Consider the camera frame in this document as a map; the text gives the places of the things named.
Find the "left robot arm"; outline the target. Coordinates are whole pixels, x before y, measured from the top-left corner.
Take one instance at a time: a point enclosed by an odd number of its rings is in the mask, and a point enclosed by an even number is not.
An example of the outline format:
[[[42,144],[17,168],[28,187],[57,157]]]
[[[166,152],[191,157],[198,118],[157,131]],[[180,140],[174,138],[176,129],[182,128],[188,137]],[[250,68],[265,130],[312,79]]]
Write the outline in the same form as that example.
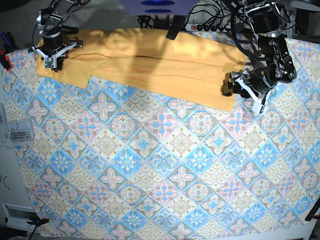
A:
[[[265,62],[265,67],[253,71],[232,71],[221,88],[224,96],[239,94],[242,98],[253,99],[251,110],[255,114],[265,113],[271,90],[277,83],[291,83],[297,72],[286,44],[282,24],[291,20],[283,15],[272,0],[224,0],[231,11],[230,28],[236,47],[250,60]],[[257,36],[261,56],[244,49],[238,41],[235,19],[246,21]]]

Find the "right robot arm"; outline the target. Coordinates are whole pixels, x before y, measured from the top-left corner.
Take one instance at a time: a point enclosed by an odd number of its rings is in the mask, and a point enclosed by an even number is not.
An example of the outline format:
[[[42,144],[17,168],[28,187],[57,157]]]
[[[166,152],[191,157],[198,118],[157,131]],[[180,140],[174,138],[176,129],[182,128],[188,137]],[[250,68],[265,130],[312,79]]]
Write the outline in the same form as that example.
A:
[[[38,12],[35,29],[42,37],[42,44],[33,44],[28,52],[38,54],[44,62],[44,68],[60,71],[68,51],[83,46],[78,37],[68,37],[78,34],[79,29],[64,23],[72,12],[79,10],[86,3],[86,0],[53,0],[47,8]]]

